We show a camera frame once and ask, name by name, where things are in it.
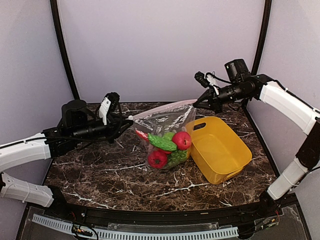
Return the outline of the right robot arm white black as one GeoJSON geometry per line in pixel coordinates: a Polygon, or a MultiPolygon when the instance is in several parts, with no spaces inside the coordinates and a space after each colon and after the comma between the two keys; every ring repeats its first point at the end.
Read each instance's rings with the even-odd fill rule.
{"type": "Polygon", "coordinates": [[[267,188],[262,201],[255,205],[255,213],[266,217],[279,200],[309,173],[318,168],[320,161],[320,111],[300,100],[285,89],[278,80],[265,74],[244,75],[243,79],[224,87],[217,86],[211,73],[197,72],[195,80],[206,91],[193,104],[195,108],[220,113],[223,105],[240,100],[257,99],[286,117],[305,136],[292,162],[267,188]]]}

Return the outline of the clear zip top bag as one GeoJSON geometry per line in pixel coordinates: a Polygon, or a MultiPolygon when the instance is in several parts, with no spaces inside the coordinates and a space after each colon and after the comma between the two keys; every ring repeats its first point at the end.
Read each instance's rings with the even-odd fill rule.
{"type": "Polygon", "coordinates": [[[146,166],[166,171],[190,156],[196,119],[194,99],[165,104],[131,115],[132,129],[147,150],[146,166]]]}

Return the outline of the green grape bunch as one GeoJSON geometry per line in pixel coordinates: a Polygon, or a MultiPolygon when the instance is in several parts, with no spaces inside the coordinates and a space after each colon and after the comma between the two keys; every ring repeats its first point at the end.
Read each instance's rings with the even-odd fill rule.
{"type": "Polygon", "coordinates": [[[167,169],[173,168],[183,162],[185,162],[190,155],[189,150],[176,150],[167,156],[167,164],[165,167],[167,169]]]}

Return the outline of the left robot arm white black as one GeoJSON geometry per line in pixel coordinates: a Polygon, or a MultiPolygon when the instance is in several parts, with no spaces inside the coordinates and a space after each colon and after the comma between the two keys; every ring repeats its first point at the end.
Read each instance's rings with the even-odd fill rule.
{"type": "Polygon", "coordinates": [[[31,137],[1,145],[0,196],[50,207],[58,217],[67,218],[71,208],[59,196],[59,189],[17,179],[5,171],[33,161],[64,156],[80,143],[113,143],[132,124],[132,119],[122,118],[116,118],[108,124],[104,124],[101,119],[89,120],[72,127],[59,123],[57,127],[43,130],[31,137]]]}

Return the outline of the red tomato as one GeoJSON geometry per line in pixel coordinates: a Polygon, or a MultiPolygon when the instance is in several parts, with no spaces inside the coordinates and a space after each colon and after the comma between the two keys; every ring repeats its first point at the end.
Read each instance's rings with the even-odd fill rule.
{"type": "Polygon", "coordinates": [[[159,150],[153,151],[147,158],[150,167],[162,169],[168,162],[167,155],[159,150]]]}

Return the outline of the red chili pepper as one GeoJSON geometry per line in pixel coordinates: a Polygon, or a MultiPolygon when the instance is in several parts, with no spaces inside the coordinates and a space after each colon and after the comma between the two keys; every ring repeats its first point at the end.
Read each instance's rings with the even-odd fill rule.
{"type": "Polygon", "coordinates": [[[149,136],[147,133],[144,133],[143,131],[140,130],[135,130],[135,133],[144,141],[148,142],[149,141],[149,136]]]}

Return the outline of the red pomegranate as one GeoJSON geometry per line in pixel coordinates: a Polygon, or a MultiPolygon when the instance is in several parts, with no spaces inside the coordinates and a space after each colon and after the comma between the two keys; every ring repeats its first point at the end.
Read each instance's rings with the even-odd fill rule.
{"type": "Polygon", "coordinates": [[[192,138],[186,131],[177,132],[171,140],[176,144],[177,149],[181,151],[187,150],[192,144],[192,138]]]}

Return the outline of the green apple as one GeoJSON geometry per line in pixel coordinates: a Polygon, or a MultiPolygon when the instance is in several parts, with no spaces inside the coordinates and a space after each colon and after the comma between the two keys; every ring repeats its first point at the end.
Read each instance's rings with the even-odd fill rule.
{"type": "Polygon", "coordinates": [[[172,138],[174,135],[175,135],[174,132],[166,132],[162,138],[168,141],[172,141],[172,138]]]}

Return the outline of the green bitter gourd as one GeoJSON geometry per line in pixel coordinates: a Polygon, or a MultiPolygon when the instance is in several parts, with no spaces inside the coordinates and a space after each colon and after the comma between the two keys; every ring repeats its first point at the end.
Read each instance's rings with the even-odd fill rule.
{"type": "Polygon", "coordinates": [[[167,152],[173,152],[178,149],[177,145],[171,140],[168,140],[150,133],[147,135],[147,137],[148,137],[149,143],[158,149],[161,149],[167,152]]]}

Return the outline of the yellow plastic basket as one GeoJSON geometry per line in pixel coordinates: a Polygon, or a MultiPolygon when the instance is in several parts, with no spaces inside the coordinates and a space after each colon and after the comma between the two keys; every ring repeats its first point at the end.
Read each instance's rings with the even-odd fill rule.
{"type": "Polygon", "coordinates": [[[219,117],[208,116],[186,124],[190,155],[209,183],[218,185],[239,174],[252,160],[252,152],[219,117]]]}

